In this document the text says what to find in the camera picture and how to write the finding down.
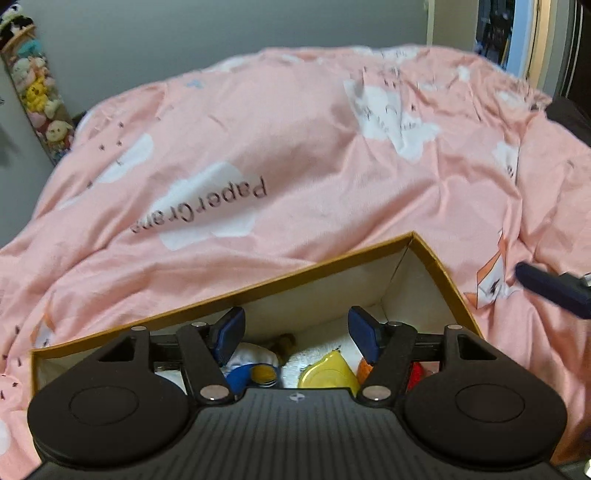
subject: dark blue handle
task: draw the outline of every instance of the dark blue handle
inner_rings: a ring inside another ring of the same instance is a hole
[[[527,290],[537,293],[577,317],[591,319],[591,288],[570,273],[554,275],[525,262],[515,266],[515,276]]]

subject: white door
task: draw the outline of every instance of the white door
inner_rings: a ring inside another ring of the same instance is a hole
[[[428,0],[427,43],[473,51],[478,0]]]

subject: cardboard box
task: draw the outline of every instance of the cardboard box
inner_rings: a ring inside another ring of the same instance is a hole
[[[353,305],[366,308],[380,322],[408,323],[420,333],[443,333],[445,325],[458,323],[481,335],[441,262],[412,232],[182,309],[33,350],[33,393],[135,325],[146,326],[152,334],[174,333],[196,320],[214,323],[231,307],[241,306],[246,313],[245,341],[256,343],[291,332],[299,348],[335,339],[352,344],[346,317]],[[327,324],[322,328],[325,338],[314,330],[322,324]],[[343,356],[351,365],[358,351],[354,344],[347,349]]]

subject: doorway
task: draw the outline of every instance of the doorway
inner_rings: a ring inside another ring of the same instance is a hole
[[[517,77],[525,76],[537,0],[480,0],[475,51]]]

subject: stuffed animal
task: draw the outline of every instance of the stuffed animal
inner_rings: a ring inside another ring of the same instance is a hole
[[[17,56],[21,59],[26,57],[42,57],[43,55],[45,54],[41,48],[41,42],[36,38],[27,40],[18,48],[17,51]]]
[[[27,88],[25,106],[30,112],[41,113],[49,100],[47,97],[47,87],[43,84],[43,80],[43,78],[39,78]]]
[[[20,59],[12,67],[11,77],[18,93],[22,93],[35,81],[35,71],[31,68],[31,60]]]
[[[74,127],[63,120],[54,120],[47,127],[45,137],[52,153],[70,148]]]
[[[19,4],[12,4],[0,17],[0,50],[18,36],[22,30],[33,25],[33,20],[22,14]]]
[[[56,111],[59,107],[61,107],[61,105],[62,102],[59,98],[56,100],[48,100],[45,104],[43,112],[45,113],[46,117],[51,120],[55,117]]]

